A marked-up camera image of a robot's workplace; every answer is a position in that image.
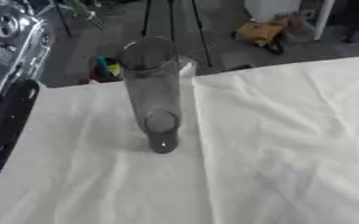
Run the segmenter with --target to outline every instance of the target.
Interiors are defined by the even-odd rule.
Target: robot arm
[[[0,171],[32,110],[53,41],[53,29],[27,2],[0,0]]]

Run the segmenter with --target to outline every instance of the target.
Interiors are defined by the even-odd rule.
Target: floor
[[[56,27],[57,39],[46,63],[42,82],[57,88],[77,85],[87,78],[91,58],[96,55],[115,57],[127,43],[141,38],[145,0],[134,3],[113,4],[100,9],[105,22],[104,31],[96,29],[71,12],[66,13],[73,38],[68,38],[55,11],[45,18]],[[233,40],[229,34],[249,19],[243,0],[197,0],[213,66],[208,67],[202,51],[200,34],[194,19],[191,0],[175,1],[175,30],[177,47],[200,63],[198,75],[215,74],[244,64],[254,67],[311,61],[331,60],[359,56],[359,35],[354,44],[341,42],[342,27],[328,27],[322,41],[305,44],[285,43],[285,53],[275,56],[264,49]],[[169,37],[169,17],[166,0],[154,0],[148,35]]]

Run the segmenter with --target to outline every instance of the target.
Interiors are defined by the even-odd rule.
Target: tall glass
[[[134,115],[150,148],[169,153],[179,144],[180,73],[173,43],[160,37],[127,45],[119,61]]]

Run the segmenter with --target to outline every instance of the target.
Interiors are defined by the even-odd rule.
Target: yellow object
[[[113,73],[114,76],[117,76],[120,74],[120,65],[118,63],[109,66],[109,71]]]

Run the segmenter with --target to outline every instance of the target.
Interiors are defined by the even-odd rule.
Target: table
[[[359,223],[359,58],[184,79],[182,108],[157,155],[122,83],[44,88],[0,224]]]

